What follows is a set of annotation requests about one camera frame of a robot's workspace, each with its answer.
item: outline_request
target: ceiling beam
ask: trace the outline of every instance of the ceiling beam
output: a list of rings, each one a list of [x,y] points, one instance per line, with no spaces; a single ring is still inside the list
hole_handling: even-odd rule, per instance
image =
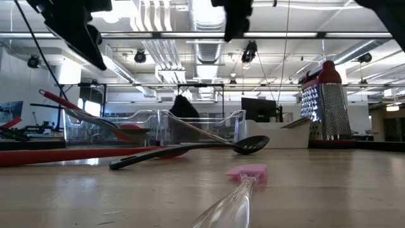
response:
[[[224,32],[103,32],[103,39],[145,40],[145,39],[221,39]],[[37,39],[57,40],[49,32],[35,33]],[[392,39],[388,32],[246,32],[234,39]],[[0,39],[32,39],[28,32],[0,32]]]

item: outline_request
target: black serving spoon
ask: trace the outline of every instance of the black serving spoon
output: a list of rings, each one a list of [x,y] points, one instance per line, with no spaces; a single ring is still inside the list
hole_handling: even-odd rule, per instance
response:
[[[159,156],[168,156],[181,151],[190,149],[203,149],[203,148],[232,148],[236,153],[242,155],[249,155],[251,153],[257,152],[263,149],[270,141],[267,136],[252,136],[245,138],[235,144],[232,143],[202,143],[202,144],[190,144],[190,145],[180,145],[180,146],[170,146],[167,148],[154,149],[145,153],[138,153],[133,156],[126,158],[121,158],[118,160],[111,161],[108,166],[112,170],[118,170],[120,168],[133,165],[138,162],[149,160],[151,158]]]

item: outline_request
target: window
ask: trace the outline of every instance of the window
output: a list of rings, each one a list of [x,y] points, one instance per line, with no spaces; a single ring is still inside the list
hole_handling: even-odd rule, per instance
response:
[[[83,100],[82,98],[79,98],[77,101],[77,106],[81,109],[84,109],[84,111],[90,113],[91,115],[94,115],[95,117],[100,117],[100,111],[101,111],[101,105],[91,102],[91,101],[86,101]]]
[[[100,117],[100,111],[101,111],[101,105],[91,102],[91,101],[86,101],[84,104],[84,110],[91,115],[94,115],[95,117]]]

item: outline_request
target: wooden table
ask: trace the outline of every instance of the wooden table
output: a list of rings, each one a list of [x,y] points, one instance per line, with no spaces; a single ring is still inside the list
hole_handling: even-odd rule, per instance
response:
[[[234,184],[223,175],[268,164],[252,227],[405,227],[405,155],[349,150],[188,152],[110,171],[107,160],[0,169],[0,227],[190,227]]]

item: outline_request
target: utensil handle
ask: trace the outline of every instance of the utensil handle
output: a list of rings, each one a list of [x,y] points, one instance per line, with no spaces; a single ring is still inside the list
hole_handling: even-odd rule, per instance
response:
[[[255,177],[242,177],[235,189],[208,208],[192,228],[248,228],[251,224],[251,193]]]
[[[145,160],[149,160],[152,158],[160,157],[160,156],[168,156],[174,153],[178,153],[185,150],[190,149],[203,149],[203,148],[236,148],[238,146],[234,144],[225,144],[225,143],[204,143],[204,144],[191,144],[191,145],[181,145],[181,146],[170,146],[168,148],[163,149],[154,149],[148,151],[146,153],[137,154],[134,156],[129,156],[126,158],[118,159],[111,161],[109,163],[109,168],[112,170],[118,170],[120,168],[127,167],[129,165],[133,165],[138,162],[142,162]]]

